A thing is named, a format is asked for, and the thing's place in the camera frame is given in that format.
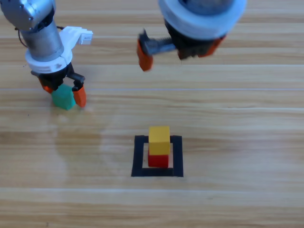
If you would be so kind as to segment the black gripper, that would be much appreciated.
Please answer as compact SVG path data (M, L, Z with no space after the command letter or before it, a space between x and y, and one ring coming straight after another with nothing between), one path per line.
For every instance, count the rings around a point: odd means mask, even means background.
M38 74L38 79L41 83L42 88L48 93L56 91L60 85L63 84L64 78L70 78L74 81L74 86L72 87L72 92L74 95L74 100L76 104L80 107L85 107L86 105L86 92L84 87L85 77L74 73L72 64L70 63L62 70L49 74Z
M212 39L193 39L187 37L173 28L167 21L165 26L169 38L149 38L146 31L139 34L137 39L137 56L142 71L149 71L153 66L153 55L178 51L179 59L189 57L207 57L214 54L226 35Z

